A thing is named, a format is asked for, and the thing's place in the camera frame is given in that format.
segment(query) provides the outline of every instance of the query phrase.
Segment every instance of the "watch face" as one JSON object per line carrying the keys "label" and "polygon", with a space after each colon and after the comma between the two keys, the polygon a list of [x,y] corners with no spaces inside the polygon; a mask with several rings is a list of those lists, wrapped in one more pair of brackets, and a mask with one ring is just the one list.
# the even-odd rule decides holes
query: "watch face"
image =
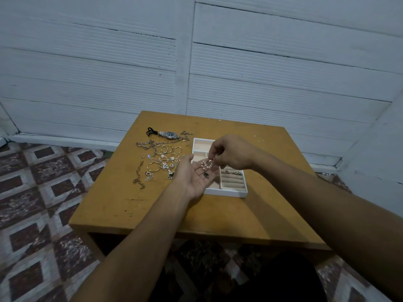
{"label": "watch face", "polygon": [[176,136],[176,134],[175,134],[174,132],[172,132],[172,131],[168,131],[165,135],[166,135],[168,138],[174,138],[174,137]]}

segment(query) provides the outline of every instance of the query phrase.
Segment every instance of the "black hair clip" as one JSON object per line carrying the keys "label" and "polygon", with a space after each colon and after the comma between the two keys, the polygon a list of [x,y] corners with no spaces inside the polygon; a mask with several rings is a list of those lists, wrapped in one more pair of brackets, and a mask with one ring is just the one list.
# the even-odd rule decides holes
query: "black hair clip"
{"label": "black hair clip", "polygon": [[147,132],[146,132],[147,136],[149,137],[151,134],[156,134],[158,135],[158,131],[155,131],[154,129],[152,129],[151,127],[148,128]]}

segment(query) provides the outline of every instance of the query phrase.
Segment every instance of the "white jewelry box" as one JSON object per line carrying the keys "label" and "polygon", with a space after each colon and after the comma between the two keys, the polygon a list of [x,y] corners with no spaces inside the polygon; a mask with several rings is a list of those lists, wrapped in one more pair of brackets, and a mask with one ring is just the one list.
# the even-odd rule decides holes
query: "white jewelry box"
{"label": "white jewelry box", "polygon": [[[193,138],[193,149],[194,154],[192,161],[200,161],[208,158],[208,152],[210,150],[211,144],[214,140]],[[205,194],[218,195],[218,196],[229,196],[229,197],[240,197],[245,198],[248,195],[248,189],[246,187],[246,181],[243,171],[232,169],[226,167],[220,170],[220,176],[217,177],[204,191]]]}

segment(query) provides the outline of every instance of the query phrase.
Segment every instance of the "forearm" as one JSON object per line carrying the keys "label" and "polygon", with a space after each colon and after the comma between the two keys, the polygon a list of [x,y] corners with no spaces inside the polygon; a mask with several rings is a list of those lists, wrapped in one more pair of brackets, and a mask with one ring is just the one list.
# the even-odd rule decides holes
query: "forearm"
{"label": "forearm", "polygon": [[263,175],[338,255],[390,296],[403,298],[403,219],[259,152]]}
{"label": "forearm", "polygon": [[189,199],[170,184],[147,215],[86,279],[72,301],[146,301]]}

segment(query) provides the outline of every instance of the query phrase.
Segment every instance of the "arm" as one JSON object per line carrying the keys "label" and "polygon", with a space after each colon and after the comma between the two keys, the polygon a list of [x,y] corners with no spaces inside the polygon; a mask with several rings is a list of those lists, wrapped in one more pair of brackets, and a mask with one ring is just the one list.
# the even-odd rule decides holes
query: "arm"
{"label": "arm", "polygon": [[147,301],[189,202],[219,174],[182,158],[171,184],[143,220],[88,276],[71,301]]}
{"label": "arm", "polygon": [[318,235],[373,285],[403,299],[403,219],[290,166],[239,136],[216,140],[209,158],[264,176]]}

